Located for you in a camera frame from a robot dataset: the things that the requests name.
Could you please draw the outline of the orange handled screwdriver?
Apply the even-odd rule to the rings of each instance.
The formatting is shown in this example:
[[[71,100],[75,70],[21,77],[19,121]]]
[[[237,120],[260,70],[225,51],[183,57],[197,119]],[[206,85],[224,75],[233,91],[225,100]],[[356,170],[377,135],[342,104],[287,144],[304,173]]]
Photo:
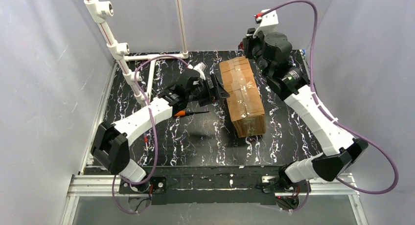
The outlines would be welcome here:
[[[203,113],[208,113],[209,111],[199,111],[199,112],[193,112],[193,111],[179,111],[177,112],[174,117],[184,117],[184,116],[190,116],[190,115],[195,115],[195,114],[203,114]]]

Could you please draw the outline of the blue red small screwdriver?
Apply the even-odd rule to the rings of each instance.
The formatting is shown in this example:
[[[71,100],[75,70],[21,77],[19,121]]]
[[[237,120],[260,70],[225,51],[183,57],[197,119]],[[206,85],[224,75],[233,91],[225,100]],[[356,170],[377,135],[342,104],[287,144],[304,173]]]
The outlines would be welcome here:
[[[148,137],[147,136],[144,136],[143,139],[144,139],[144,143],[145,143],[145,151],[146,151],[146,153],[149,153]]]

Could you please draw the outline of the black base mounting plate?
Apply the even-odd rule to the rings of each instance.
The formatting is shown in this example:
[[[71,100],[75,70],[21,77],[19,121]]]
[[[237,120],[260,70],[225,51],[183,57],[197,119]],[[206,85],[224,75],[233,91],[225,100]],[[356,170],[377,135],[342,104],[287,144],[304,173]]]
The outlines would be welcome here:
[[[319,181],[286,188],[278,182],[280,166],[158,167],[149,182],[116,183],[121,195],[151,196],[153,205],[179,203],[260,203],[274,205],[277,196],[317,194]]]

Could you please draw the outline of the brown cardboard express box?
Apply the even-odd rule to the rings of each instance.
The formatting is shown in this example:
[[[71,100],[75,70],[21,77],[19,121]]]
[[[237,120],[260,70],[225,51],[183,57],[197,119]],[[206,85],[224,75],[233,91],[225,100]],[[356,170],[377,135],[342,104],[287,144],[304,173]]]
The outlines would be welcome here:
[[[245,57],[219,63],[227,106],[239,138],[266,133],[265,111],[250,61]]]

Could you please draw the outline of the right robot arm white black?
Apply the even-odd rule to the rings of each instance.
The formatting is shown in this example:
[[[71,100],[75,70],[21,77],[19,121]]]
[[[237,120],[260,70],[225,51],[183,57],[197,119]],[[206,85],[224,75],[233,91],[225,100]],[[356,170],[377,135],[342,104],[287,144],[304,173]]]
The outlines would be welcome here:
[[[317,178],[333,181],[368,148],[365,140],[338,127],[319,102],[307,73],[292,61],[286,35],[249,28],[239,48],[254,60],[269,88],[300,116],[322,148],[316,156],[284,166],[278,173],[280,180],[287,185]]]

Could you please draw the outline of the white pvc pipe frame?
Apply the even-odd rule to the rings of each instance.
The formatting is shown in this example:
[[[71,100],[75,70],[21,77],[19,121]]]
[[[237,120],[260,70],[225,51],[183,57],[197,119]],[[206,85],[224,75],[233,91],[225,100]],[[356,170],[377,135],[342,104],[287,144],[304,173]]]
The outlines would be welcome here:
[[[140,104],[151,97],[156,61],[189,58],[181,0],[83,2]],[[146,91],[140,91],[138,74],[127,65],[135,61],[150,64]]]

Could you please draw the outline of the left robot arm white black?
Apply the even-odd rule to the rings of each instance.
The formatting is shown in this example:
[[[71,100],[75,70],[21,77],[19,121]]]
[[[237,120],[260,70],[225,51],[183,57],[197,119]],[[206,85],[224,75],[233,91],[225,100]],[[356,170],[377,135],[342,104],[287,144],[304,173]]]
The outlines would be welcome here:
[[[202,72],[187,68],[176,82],[140,110],[113,123],[100,123],[92,142],[91,155],[107,171],[121,176],[127,183],[144,184],[151,179],[157,166],[156,125],[183,111],[190,102],[196,101],[202,107],[229,97],[215,74],[207,80]],[[155,147],[153,168],[149,173],[130,158],[129,150],[131,144],[148,130],[153,131]]]

